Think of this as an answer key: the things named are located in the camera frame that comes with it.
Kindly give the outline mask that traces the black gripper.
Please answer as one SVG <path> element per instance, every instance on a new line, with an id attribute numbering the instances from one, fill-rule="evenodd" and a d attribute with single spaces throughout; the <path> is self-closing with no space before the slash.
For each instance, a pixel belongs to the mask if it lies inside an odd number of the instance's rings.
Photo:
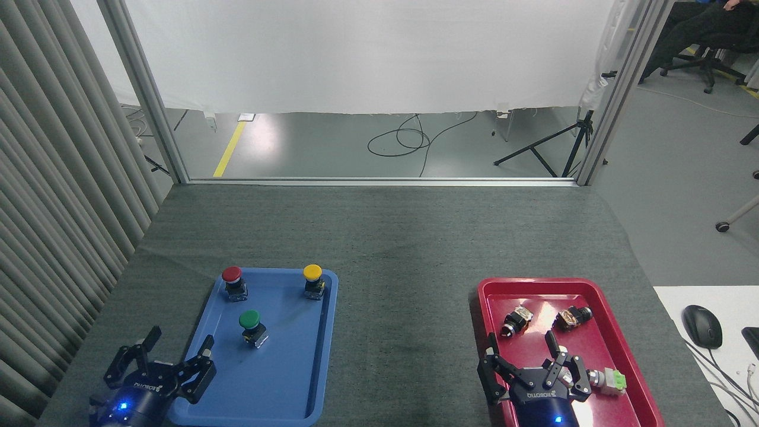
<path id="1" fill-rule="evenodd" d="M 176 398 L 197 404 L 216 376 L 211 357 L 214 337 L 205 337 L 197 355 L 163 370 L 149 370 L 148 354 L 162 335 L 154 325 L 148 335 L 116 352 L 104 375 L 106 386 L 115 390 L 111 399 L 90 397 L 89 426 L 160 426 Z M 132 362 L 136 370 L 125 375 Z"/>
<path id="2" fill-rule="evenodd" d="M 510 401 L 517 426 L 578 426 L 572 402 L 585 402 L 592 394 L 585 361 L 561 350 L 552 330 L 544 337 L 553 358 L 546 359 L 547 367 L 517 368 L 501 357 L 496 333 L 488 334 L 490 346 L 477 366 L 486 402 Z"/>

